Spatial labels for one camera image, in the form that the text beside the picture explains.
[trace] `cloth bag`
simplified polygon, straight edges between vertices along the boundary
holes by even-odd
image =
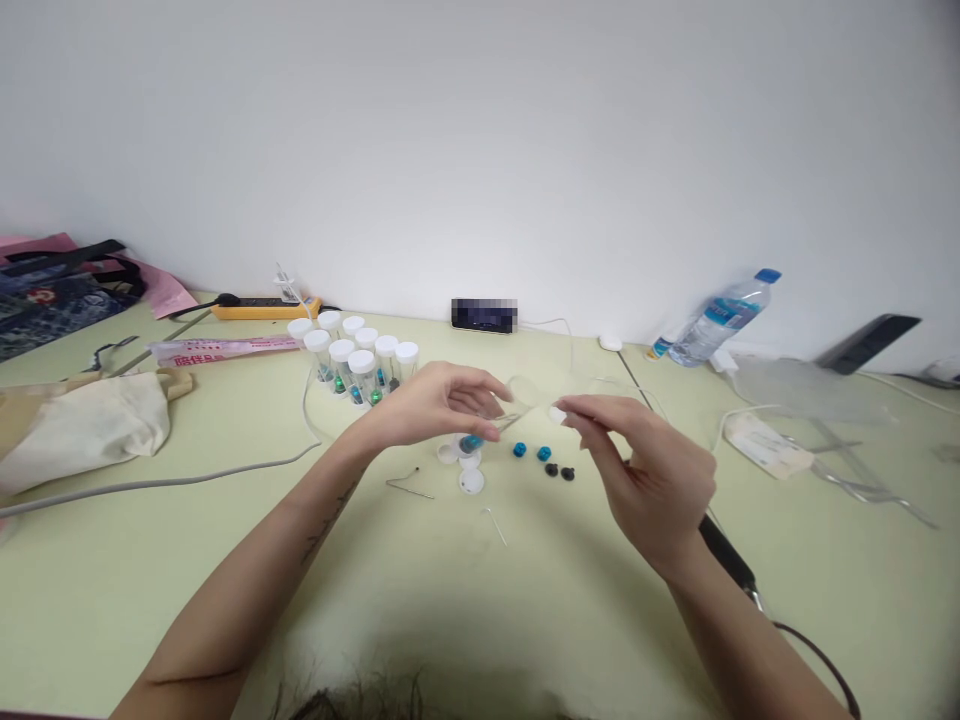
[[[183,370],[0,389],[0,497],[155,454],[170,433],[167,402],[192,389]]]

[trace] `power strip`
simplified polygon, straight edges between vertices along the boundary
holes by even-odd
[[[320,312],[320,298],[308,297],[303,302],[310,309],[310,315],[316,317]],[[214,305],[211,310],[219,320],[288,320],[307,317],[303,305],[287,303],[280,298],[240,298],[237,305]]]

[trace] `right hand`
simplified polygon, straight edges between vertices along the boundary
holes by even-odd
[[[590,451],[623,534],[661,576],[671,574],[699,543],[716,490],[713,456],[632,398],[572,395],[557,407]],[[610,432],[633,449],[629,465]]]

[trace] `smartphone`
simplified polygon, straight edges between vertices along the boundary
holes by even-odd
[[[852,375],[920,322],[909,315],[881,315],[817,360],[822,368]]]

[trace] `white lid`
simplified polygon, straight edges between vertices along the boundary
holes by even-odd
[[[297,318],[287,323],[287,333],[294,340],[303,340],[304,336],[313,330],[313,320]]]
[[[393,357],[400,341],[393,335],[381,335],[373,346],[377,349],[377,355],[380,357]]]
[[[335,340],[330,343],[330,359],[334,362],[347,362],[350,357],[350,353],[357,349],[357,346],[353,344],[353,340]]]
[[[397,345],[394,353],[401,365],[413,365],[420,357],[420,348],[416,343],[405,342]]]
[[[326,330],[311,330],[303,337],[303,344],[310,352],[320,352],[330,347],[330,333]]]
[[[317,316],[321,330],[336,330],[340,327],[340,313],[336,310],[325,310]]]
[[[357,334],[353,336],[353,339],[356,340],[357,345],[364,350],[372,350],[373,344],[377,341],[377,335],[379,334],[380,333],[373,328],[360,328],[357,330]]]
[[[377,366],[377,359],[369,350],[357,350],[350,353],[347,364],[350,365],[350,372],[362,375],[365,372],[373,372]]]
[[[359,315],[351,315],[343,321],[343,331],[347,335],[355,335],[357,330],[362,328],[367,321]]]

